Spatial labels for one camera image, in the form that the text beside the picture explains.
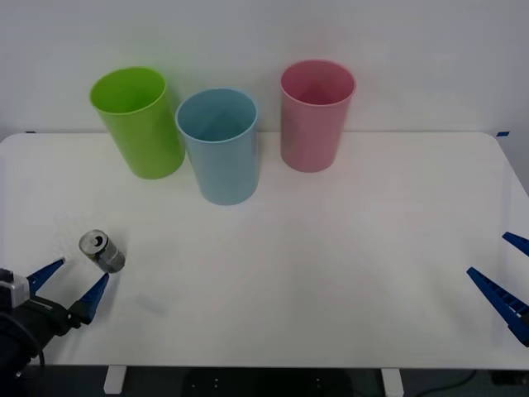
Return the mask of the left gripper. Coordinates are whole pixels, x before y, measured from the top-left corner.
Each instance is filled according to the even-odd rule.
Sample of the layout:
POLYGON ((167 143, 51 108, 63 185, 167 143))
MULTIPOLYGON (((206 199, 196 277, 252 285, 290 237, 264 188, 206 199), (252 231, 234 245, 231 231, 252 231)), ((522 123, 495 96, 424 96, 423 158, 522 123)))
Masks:
MULTIPOLYGON (((64 258, 46 265, 26 277, 30 295, 36 292, 65 263, 64 258)), ((76 300, 69 309, 48 299, 31 297, 15 308, 12 318, 20 339, 29 343, 31 350, 43 350, 54 337, 62 337, 71 329, 89 325, 107 287, 110 275, 105 273, 98 282, 76 300)))

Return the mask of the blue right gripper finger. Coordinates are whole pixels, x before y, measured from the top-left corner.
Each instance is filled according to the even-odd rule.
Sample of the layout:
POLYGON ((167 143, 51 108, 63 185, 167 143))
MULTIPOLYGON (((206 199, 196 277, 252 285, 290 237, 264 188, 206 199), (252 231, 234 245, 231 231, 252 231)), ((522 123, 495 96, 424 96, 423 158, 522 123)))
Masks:
POLYGON ((528 347, 528 305, 474 267, 470 267, 466 273, 501 316, 516 339, 523 346, 528 347))
POLYGON ((529 256, 529 240, 511 232, 505 232, 502 239, 515 246, 524 255, 529 256))

